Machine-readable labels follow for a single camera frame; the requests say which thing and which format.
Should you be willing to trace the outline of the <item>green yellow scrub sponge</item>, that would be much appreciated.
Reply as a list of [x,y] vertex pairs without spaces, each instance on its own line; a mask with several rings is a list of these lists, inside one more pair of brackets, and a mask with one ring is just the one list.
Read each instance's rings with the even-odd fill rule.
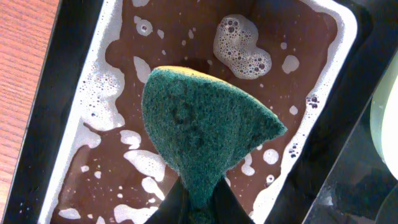
[[215,223],[211,198],[225,173],[286,132],[259,100],[191,68],[160,66],[144,86],[146,132],[189,193],[189,223]]

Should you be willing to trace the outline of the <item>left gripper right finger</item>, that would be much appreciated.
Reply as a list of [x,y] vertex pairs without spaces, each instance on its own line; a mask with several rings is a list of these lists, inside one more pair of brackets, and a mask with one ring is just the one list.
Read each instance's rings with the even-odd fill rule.
[[215,214],[215,223],[254,224],[224,178],[221,178],[217,183],[211,202]]

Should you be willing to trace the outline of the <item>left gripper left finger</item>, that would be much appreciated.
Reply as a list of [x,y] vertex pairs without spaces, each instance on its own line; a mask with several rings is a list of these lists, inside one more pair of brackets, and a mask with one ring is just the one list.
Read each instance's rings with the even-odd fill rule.
[[179,177],[145,224],[189,224],[190,198]]

